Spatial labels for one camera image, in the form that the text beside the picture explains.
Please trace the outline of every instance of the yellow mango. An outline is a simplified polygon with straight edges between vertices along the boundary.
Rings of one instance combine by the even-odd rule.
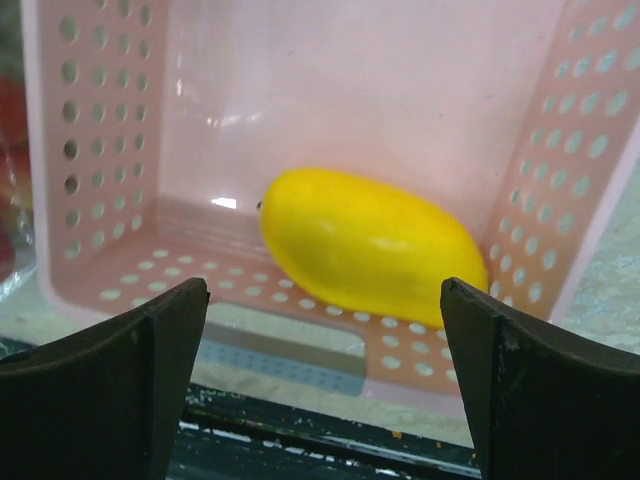
[[[326,303],[441,328],[445,279],[487,290],[482,254],[466,228],[391,185],[298,168],[270,185],[260,209],[276,263]]]

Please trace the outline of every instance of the basket hole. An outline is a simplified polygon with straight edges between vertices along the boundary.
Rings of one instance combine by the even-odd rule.
[[[78,104],[72,100],[64,102],[62,118],[67,123],[74,123],[78,119]]]
[[[542,285],[540,284],[540,282],[536,282],[533,285],[531,285],[531,287],[529,287],[529,301],[531,303],[536,303],[538,300],[540,300],[541,296],[542,296]]]
[[[536,180],[544,180],[544,177],[547,176],[547,172],[549,171],[549,164],[547,162],[542,162],[540,165],[536,167],[536,170],[533,174]]]
[[[96,122],[102,122],[105,117],[104,103],[96,103],[91,109],[91,114]]]
[[[152,292],[163,292],[166,288],[167,284],[165,282],[151,282],[149,284],[149,290]]]
[[[582,57],[580,60],[576,62],[575,67],[573,67],[573,76],[581,77],[584,75],[589,69],[589,65],[591,64],[591,56],[586,55]]]
[[[513,272],[513,284],[517,287],[524,283],[524,279],[527,276],[527,272],[524,268],[520,267]]]
[[[66,216],[67,227],[76,227],[80,223],[80,212],[78,210],[69,210]]]
[[[608,140],[606,135],[600,135],[596,138],[589,147],[589,158],[598,158],[602,155],[607,148],[607,143]]]
[[[427,331],[427,329],[424,328],[424,325],[420,325],[419,323],[412,323],[409,325],[409,330],[411,333],[415,333],[416,335],[424,335]]]
[[[618,50],[616,50],[615,48],[605,53],[598,61],[598,66],[596,67],[598,73],[608,72],[613,63],[616,61],[617,56]]]
[[[489,250],[489,258],[495,260],[500,256],[500,245],[493,244]]]
[[[591,179],[589,177],[582,177],[573,186],[573,196],[576,198],[583,197],[587,193],[590,185]]]
[[[423,377],[430,377],[433,375],[433,367],[427,365],[426,363],[416,363],[415,365],[416,372]]]
[[[627,57],[625,68],[627,70],[635,70],[640,66],[640,45],[638,45]]]
[[[131,50],[131,39],[129,35],[123,33],[118,37],[118,51],[121,55],[126,55]]]
[[[398,326],[398,321],[393,317],[383,317],[382,325],[387,328],[396,328]]]
[[[558,190],[559,188],[562,188],[562,186],[567,181],[568,176],[569,173],[564,169],[558,170],[556,173],[554,173],[551,177],[551,189]]]
[[[91,245],[94,247],[101,247],[104,243],[104,232],[100,230],[93,234],[93,238],[91,239]]]
[[[353,314],[353,318],[355,318],[359,322],[365,323],[365,322],[368,322],[370,320],[371,316],[368,313],[355,312]]]
[[[127,85],[129,85],[129,71],[126,69],[120,70],[116,74],[116,82],[118,82],[120,88],[127,88]]]
[[[73,195],[78,191],[78,178],[75,175],[69,175],[64,181],[64,190],[69,195]]]
[[[82,249],[82,244],[78,241],[71,242],[67,245],[67,248],[64,251],[65,257],[68,259],[76,258],[80,254],[80,250]]]
[[[134,275],[134,274],[125,275],[122,278],[120,278],[120,283],[124,285],[131,285],[133,283],[136,283],[138,279],[139,279],[138,275]]]
[[[627,28],[633,20],[633,17],[635,16],[637,10],[637,5],[629,5],[627,8],[625,8],[613,22],[614,28],[616,30],[624,30],[625,28]]]
[[[573,215],[567,213],[558,220],[558,232],[560,235],[566,235],[573,226]]]
[[[78,156],[78,142],[74,139],[67,140],[64,142],[62,151],[64,152],[64,156],[67,160],[74,160]]]
[[[558,253],[555,249],[547,250],[542,256],[542,266],[544,269],[551,270],[555,266],[557,258]]]
[[[392,335],[385,335],[384,337],[382,337],[382,342],[387,347],[391,347],[391,348],[395,348],[398,345],[400,345],[400,340],[398,340],[396,337],[394,337]]]
[[[382,364],[391,370],[397,370],[402,365],[402,362],[396,357],[387,355],[382,357]]]
[[[573,132],[564,145],[564,151],[567,153],[576,153],[582,143],[582,132]]]
[[[593,112],[593,110],[596,108],[599,97],[600,97],[600,94],[597,92],[590,93],[589,95],[587,95],[586,98],[582,101],[582,104],[580,105],[580,113],[582,115],[590,115]]]
[[[67,85],[73,85],[73,83],[78,79],[78,66],[75,62],[67,60],[62,64],[60,75],[62,76],[64,83]]]
[[[569,113],[569,111],[573,108],[573,105],[576,103],[578,96],[575,93],[570,93],[566,97],[562,99],[560,102],[559,112],[563,115]]]
[[[511,255],[507,254],[500,260],[500,270],[506,272],[509,268],[511,268]]]
[[[304,308],[305,310],[311,310],[316,306],[316,302],[308,298],[303,298],[298,302],[298,305],[300,305],[300,307]]]
[[[424,342],[413,342],[413,344],[411,345],[411,348],[413,348],[413,350],[418,352],[418,353],[428,353],[429,352],[429,347]]]
[[[525,252],[527,253],[527,255],[533,255],[536,253],[536,251],[538,250],[538,243],[540,241],[538,240],[538,237],[531,237],[529,240],[527,240],[527,243],[525,244]]]
[[[96,220],[102,218],[104,215],[104,203],[99,202],[96,203],[93,207],[91,207],[91,216]]]
[[[522,240],[523,235],[524,235],[524,228],[518,226],[514,228],[513,231],[511,232],[511,241],[515,244],[518,244],[520,243],[520,240]]]
[[[120,290],[103,290],[100,292],[100,298],[103,300],[117,300],[122,295]]]
[[[78,38],[78,22],[73,15],[65,15],[60,21],[60,36],[66,43],[74,42]]]
[[[560,137],[561,136],[562,136],[562,131],[559,128],[556,128],[547,137],[547,147],[548,148],[556,148],[560,144]]]

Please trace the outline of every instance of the round hole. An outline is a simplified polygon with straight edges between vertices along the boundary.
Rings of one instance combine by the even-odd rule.
[[[138,90],[144,92],[147,89],[148,84],[149,78],[144,73],[138,75]]]
[[[576,66],[573,67],[573,76],[581,77],[586,73],[589,69],[589,65],[591,64],[591,56],[587,55],[582,57],[580,60],[576,62]]]
[[[96,103],[91,109],[91,114],[96,122],[102,122],[105,117],[104,103]]]
[[[62,106],[62,118],[67,123],[74,123],[78,119],[78,105],[71,100]]]
[[[593,143],[591,143],[591,147],[589,147],[589,158],[598,158],[604,150],[607,148],[607,136],[600,135],[596,138]]]
[[[547,223],[551,220],[553,215],[553,208],[551,205],[545,205],[538,211],[538,221],[540,223]]]
[[[433,375],[433,367],[427,365],[426,363],[416,363],[415,366],[416,372],[422,375],[423,377],[430,377]]]
[[[522,162],[522,165],[520,165],[520,173],[523,175],[529,175],[529,172],[531,172],[531,167],[533,167],[533,162],[530,158],[525,158]]]
[[[400,368],[400,365],[402,365],[402,362],[396,357],[387,355],[386,357],[382,357],[382,364],[387,368],[397,370],[398,368]]]
[[[398,326],[398,321],[392,317],[383,317],[382,325],[384,325],[387,328],[396,328]]]
[[[69,195],[73,195],[78,191],[78,179],[75,175],[69,175],[64,181],[64,190]]]
[[[635,70],[640,67],[640,45],[629,54],[624,66],[627,70]]]
[[[596,67],[598,73],[608,72],[613,63],[616,61],[617,56],[618,50],[616,50],[615,48],[605,53],[598,61],[598,66]]]
[[[589,189],[589,185],[591,185],[591,179],[589,177],[582,177],[573,185],[573,196],[576,198],[584,196]]]
[[[566,235],[573,226],[573,215],[567,213],[558,220],[558,232],[560,235]]]
[[[122,293],[120,290],[103,290],[100,292],[100,298],[103,300],[117,300]]]
[[[551,177],[551,184],[550,184],[551,189],[558,190],[559,188],[562,188],[562,186],[567,181],[568,176],[569,176],[569,173],[564,169],[558,170],[556,173],[554,173],[553,176]]]
[[[545,270],[551,270],[556,264],[558,253],[555,249],[547,250],[542,256],[542,266]]]
[[[489,258],[491,258],[491,260],[495,260],[499,256],[500,256],[500,245],[496,245],[496,244],[492,245],[491,250],[489,250]]]
[[[91,239],[91,245],[94,247],[100,247],[104,243],[104,232],[101,230],[93,234]]]
[[[149,284],[149,290],[152,292],[163,292],[167,289],[167,284],[164,282],[151,282]]]
[[[576,153],[581,142],[582,132],[573,132],[564,145],[564,151],[567,153]]]
[[[413,342],[413,344],[411,345],[411,348],[413,348],[413,350],[418,353],[429,352],[429,347],[427,346],[426,343],[423,343],[423,342]]]
[[[576,103],[578,96],[575,93],[570,93],[566,97],[562,99],[560,102],[559,112],[561,114],[569,113],[569,111],[573,108],[573,105]]]
[[[561,136],[562,136],[562,131],[559,128],[556,128],[547,137],[547,147],[548,148],[556,148],[560,144],[560,137]]]
[[[298,302],[298,305],[300,305],[300,307],[304,308],[305,310],[311,310],[313,307],[316,306],[316,302],[308,298],[303,298]]]
[[[127,70],[120,70],[116,74],[116,81],[120,88],[127,88],[127,85],[129,85],[129,72]]]
[[[382,342],[391,348],[395,348],[398,345],[400,345],[400,340],[398,340],[396,337],[393,337],[391,335],[385,335],[384,337],[382,337]]]
[[[80,254],[82,245],[80,242],[71,242],[64,251],[65,257],[68,259],[76,258]]]
[[[506,272],[507,270],[509,270],[510,267],[511,267],[511,255],[505,255],[504,257],[502,257],[502,260],[500,260],[500,270],[502,270],[503,272]]]
[[[93,30],[93,43],[102,50],[107,44],[107,30],[99,25]]]
[[[98,218],[102,218],[102,215],[104,215],[104,203],[99,202],[91,207],[91,216],[93,218],[97,220]]]
[[[544,177],[547,176],[548,171],[549,171],[549,164],[547,162],[542,162],[540,165],[536,167],[536,170],[533,176],[538,181],[544,180]]]
[[[122,55],[126,55],[131,50],[131,40],[129,39],[129,35],[123,33],[118,37],[118,51]]]
[[[585,97],[580,105],[580,113],[582,115],[590,115],[593,110],[596,108],[596,104],[598,103],[598,98],[600,97],[599,93],[591,93]]]
[[[412,323],[409,325],[409,330],[411,333],[415,333],[416,335],[424,335],[427,331],[427,329],[424,328],[424,325],[420,325],[419,323]]]
[[[65,15],[60,22],[60,35],[66,43],[71,43],[78,38],[78,23],[73,15]]]
[[[140,262],[138,264],[138,268],[140,270],[151,270],[154,266],[155,266],[155,263],[153,263],[153,262],[151,262],[149,260],[146,260],[144,262]]]
[[[522,205],[522,211],[524,213],[530,214],[535,210],[535,208],[536,208],[536,197],[535,195],[531,194],[527,197],[527,200]]]
[[[524,235],[524,228],[522,227],[516,227],[513,229],[513,231],[511,232],[511,241],[513,243],[520,243],[520,240],[522,240],[522,235]]]
[[[80,212],[78,210],[69,210],[66,216],[67,227],[75,227],[80,223]]]
[[[542,295],[542,285],[540,282],[536,282],[531,287],[529,287],[529,301],[531,303],[536,303],[540,300],[540,296]]]
[[[522,285],[524,283],[524,279],[526,278],[526,270],[522,267],[516,269],[515,272],[513,272],[513,284],[517,287],[519,287],[520,285]]]
[[[74,160],[78,156],[78,143],[73,139],[67,140],[62,151],[67,160]]]
[[[525,244],[525,252],[527,252],[527,255],[533,255],[536,253],[536,251],[538,250],[538,244],[540,243],[540,241],[538,240],[538,237],[531,237],[529,240],[527,240],[527,243]]]
[[[125,275],[124,277],[120,278],[120,283],[123,283],[125,285],[131,285],[132,283],[136,283],[138,281],[138,276],[137,275]]]
[[[78,78],[78,67],[75,62],[70,60],[64,62],[60,69],[60,75],[67,85],[72,85]]]
[[[113,238],[120,238],[124,233],[124,224],[119,223],[113,227]]]
[[[364,322],[368,322],[371,317],[368,313],[356,312],[353,314],[353,318],[355,318],[359,322],[364,323]]]
[[[94,138],[91,142],[91,151],[96,157],[101,157],[104,153],[104,139],[101,137]]]
[[[93,83],[95,83],[98,87],[102,87],[107,81],[106,69],[101,65],[94,67],[91,73],[91,78],[93,78]]]
[[[94,187],[102,187],[104,184],[104,174],[101,171],[94,172],[94,174],[91,175],[91,184]]]

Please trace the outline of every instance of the plastic basket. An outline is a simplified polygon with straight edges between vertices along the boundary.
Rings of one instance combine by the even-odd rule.
[[[361,336],[355,393],[446,413],[444,332],[297,289],[261,240],[269,183],[324,165],[417,192],[476,236],[494,296],[557,319],[640,151],[637,0],[23,0],[23,27],[57,308],[86,326],[203,276],[216,301]],[[216,335],[257,368],[260,342]],[[286,352],[260,371],[348,390]]]

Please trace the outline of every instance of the pink plastic basket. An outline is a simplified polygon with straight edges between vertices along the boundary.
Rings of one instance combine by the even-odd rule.
[[[323,305],[273,263],[256,204],[280,172],[441,204],[494,296],[557,319],[640,152],[638,0],[22,4],[47,298],[87,326],[203,276],[218,302],[360,335],[354,394],[461,411],[443,332]],[[203,351],[349,390],[243,335]]]

